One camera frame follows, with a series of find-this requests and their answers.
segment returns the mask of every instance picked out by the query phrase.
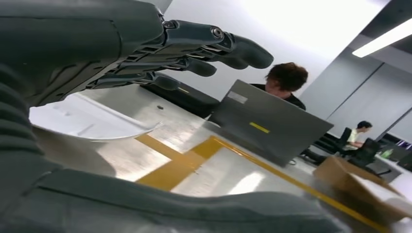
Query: dark hair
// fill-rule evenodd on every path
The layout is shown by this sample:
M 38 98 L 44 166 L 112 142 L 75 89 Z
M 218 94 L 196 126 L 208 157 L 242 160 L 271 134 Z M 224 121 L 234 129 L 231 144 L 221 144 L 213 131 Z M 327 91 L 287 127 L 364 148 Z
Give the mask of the dark hair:
M 308 72 L 293 62 L 282 63 L 273 66 L 266 79 L 278 81 L 282 91 L 297 91 L 306 83 Z
M 362 128 L 372 128 L 372 124 L 369 121 L 363 120 L 359 122 L 357 129 L 362 129 Z

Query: robotic hand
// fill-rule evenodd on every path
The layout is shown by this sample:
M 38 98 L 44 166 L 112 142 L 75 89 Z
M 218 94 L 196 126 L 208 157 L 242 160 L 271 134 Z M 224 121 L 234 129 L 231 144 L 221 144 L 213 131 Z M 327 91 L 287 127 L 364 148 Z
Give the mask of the robotic hand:
M 157 71 L 189 70 L 208 77 L 220 61 L 235 69 L 266 68 L 273 57 L 255 42 L 223 32 L 220 28 L 180 20 L 163 21 L 163 34 L 129 55 L 116 68 L 90 83 L 88 89 L 154 83 L 167 90 L 179 82 Z
M 0 0 L 0 232 L 341 232 L 310 203 L 286 194 L 195 199 L 64 169 L 42 158 L 29 106 L 84 89 L 131 83 L 174 89 L 158 73 L 210 76 L 273 57 L 215 26 L 164 21 L 136 0 Z
M 0 0 L 0 72 L 31 106 L 84 89 L 179 83 L 158 73 L 211 76 L 220 61 L 266 68 L 273 57 L 255 42 L 211 25 L 165 21 L 136 0 Z

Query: computer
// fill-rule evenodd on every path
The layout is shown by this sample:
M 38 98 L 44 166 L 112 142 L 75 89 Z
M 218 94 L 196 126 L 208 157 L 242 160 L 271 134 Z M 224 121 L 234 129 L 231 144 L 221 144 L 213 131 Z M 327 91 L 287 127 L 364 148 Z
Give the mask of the computer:
M 333 124 L 278 97 L 237 80 L 209 118 L 225 131 L 252 143 L 260 156 L 286 165 Z

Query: yellow tape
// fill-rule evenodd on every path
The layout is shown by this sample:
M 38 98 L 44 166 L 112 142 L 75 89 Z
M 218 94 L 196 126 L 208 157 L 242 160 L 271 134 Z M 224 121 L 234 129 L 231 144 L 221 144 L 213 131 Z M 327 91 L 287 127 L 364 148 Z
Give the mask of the yellow tape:
M 356 211 L 346 207 L 345 205 L 341 204 L 340 202 L 337 202 L 336 200 L 326 196 L 325 194 L 320 193 L 316 189 L 314 189 L 310 186 L 307 186 L 306 184 L 294 179 L 293 177 L 288 176 L 285 173 L 273 168 L 271 165 L 260 161 L 259 159 L 251 156 L 250 154 L 248 154 L 246 152 L 241 151 L 240 149 L 230 145 L 229 143 L 226 143 L 226 142 L 220 140 L 217 137 L 212 136 L 211 138 L 213 140 L 215 140 L 217 143 L 222 144 L 225 148 L 227 148 L 227 149 L 235 152 L 236 154 L 246 158 L 250 162 L 260 166 L 261 168 L 266 169 L 267 171 L 273 173 L 274 175 L 281 177 L 282 179 L 286 180 L 287 182 L 298 186 L 299 188 L 305 190 L 306 192 L 308 192 L 308 193 L 312 194 L 313 196 L 319 198 L 320 200 L 326 202 L 327 204 L 329 204 L 329 205 L 335 207 L 336 209 L 352 216 L 353 218 L 357 219 L 358 221 L 363 222 L 364 224 L 366 224 L 366 225 L 368 225 L 372 228 L 375 228 L 376 230 L 378 230 L 381 233 L 388 233 L 389 232 L 388 228 L 386 228 L 386 227 L 384 227 L 380 224 L 377 224 L 374 221 L 369 220 L 368 218 L 364 217 L 363 215 L 359 214 L 358 212 L 356 212 Z
M 256 129 L 261 130 L 261 131 L 263 131 L 263 132 L 265 132 L 265 133 L 269 133 L 269 132 L 270 132 L 268 129 L 265 129 L 265 128 L 261 127 L 260 125 L 254 123 L 254 122 L 250 122 L 249 125 L 251 125 L 251 126 L 255 127 Z
M 170 191 L 180 184 L 222 148 L 210 138 L 181 154 L 147 134 L 137 137 L 136 140 L 171 159 L 170 162 L 136 181 L 165 191 Z
M 249 155 L 246 152 L 230 145 L 227 142 L 222 141 L 217 137 L 210 137 L 205 142 L 195 146 L 188 152 L 181 154 L 170 147 L 167 147 L 158 140 L 146 135 L 136 138 L 137 141 L 142 142 L 148 147 L 158 151 L 159 153 L 170 158 L 171 161 L 161 166 L 160 168 L 154 170 L 148 175 L 136 181 L 137 183 L 145 184 L 148 186 L 156 187 L 162 190 L 170 191 L 181 183 L 187 176 L 197 170 L 204 162 L 206 162 L 210 157 L 212 157 L 218 150 L 222 148 L 227 148 L 236 154 L 246 158 L 250 162 L 260 166 L 263 169 L 271 172 L 272 174 L 279 176 L 280 178 L 292 183 L 299 188 L 305 190 L 306 192 L 312 194 L 313 196 L 319 198 L 320 200 L 326 202 L 327 204 L 335 207 L 336 209 L 352 216 L 356 220 L 378 230 L 380 233 L 388 233 L 389 230 L 377 224 L 368 218 L 362 216 L 358 212 L 346 207 L 340 202 L 320 193 L 314 188 L 305 185 L 304 183 L 294 179 L 293 177 L 273 168 L 271 165 L 260 161 L 259 159 Z

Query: gray table surface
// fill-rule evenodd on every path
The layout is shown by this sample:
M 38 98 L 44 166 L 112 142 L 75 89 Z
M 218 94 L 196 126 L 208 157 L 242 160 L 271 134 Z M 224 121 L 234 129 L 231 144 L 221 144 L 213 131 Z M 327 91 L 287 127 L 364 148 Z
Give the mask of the gray table surface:
M 101 89 L 82 92 L 120 113 L 143 122 L 157 123 L 162 121 L 159 129 L 150 133 L 150 136 L 168 147 L 184 153 L 194 146 L 207 140 L 211 135 L 230 141 L 239 149 L 260 158 L 252 152 L 250 145 L 236 141 L 216 126 L 206 122 L 180 107 L 139 88 L 130 85 L 113 89 Z M 46 152 L 46 158 L 58 162 L 68 168 L 87 171 L 104 176 L 136 181 L 170 161 L 166 156 L 154 151 L 135 139 L 126 139 L 120 142 L 98 143 L 67 138 L 43 130 L 35 129 L 40 146 Z M 267 162 L 306 185 L 315 187 L 320 192 L 336 199 L 342 199 L 342 193 L 337 193 L 330 186 L 325 185 L 303 171 L 304 165 L 298 160 L 297 166 L 279 167 Z M 219 151 L 207 161 L 195 174 L 187 177 L 172 192 L 191 196 L 219 196 L 241 192 L 237 188 L 242 180 L 262 178 L 260 183 L 249 191 L 280 191 L 289 192 L 309 199 L 327 210 L 331 215 L 349 225 L 355 232 L 377 232 L 351 216 L 319 201 L 302 189 L 286 182 L 280 177 L 251 164 L 241 157 L 234 156 L 230 151 Z M 350 208 L 368 208 L 364 203 L 355 200 L 342 199 Z M 371 213 L 370 219 L 381 222 L 379 216 Z

